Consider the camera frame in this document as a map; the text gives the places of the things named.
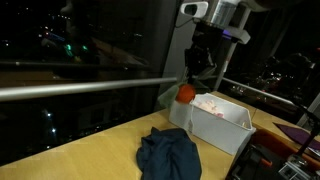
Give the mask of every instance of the red object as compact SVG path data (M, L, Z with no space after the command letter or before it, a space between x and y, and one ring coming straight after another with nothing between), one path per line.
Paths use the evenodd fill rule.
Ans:
M176 101L180 103L189 104L196 96L196 90L190 84L184 84L179 87L179 92L176 97Z

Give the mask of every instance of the table surface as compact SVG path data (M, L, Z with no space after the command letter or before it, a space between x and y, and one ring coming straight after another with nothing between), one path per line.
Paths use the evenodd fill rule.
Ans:
M214 95L247 108L253 125L288 139L272 122L292 125L226 95ZM50 149L0 167L0 179L140 179L136 152L141 137L150 134L152 127L160 130L175 128L168 121L168 110L162 110L94 135ZM197 144L202 166L202 180L224 179L234 156L190 135Z

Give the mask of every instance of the white container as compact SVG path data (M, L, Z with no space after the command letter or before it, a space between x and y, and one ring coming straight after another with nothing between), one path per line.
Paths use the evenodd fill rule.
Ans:
M214 101L223 113L223 118L193 105L208 100ZM196 95L190 105L174 102L169 120L231 155L235 155L239 147L247 143L255 132L246 108L211 94Z

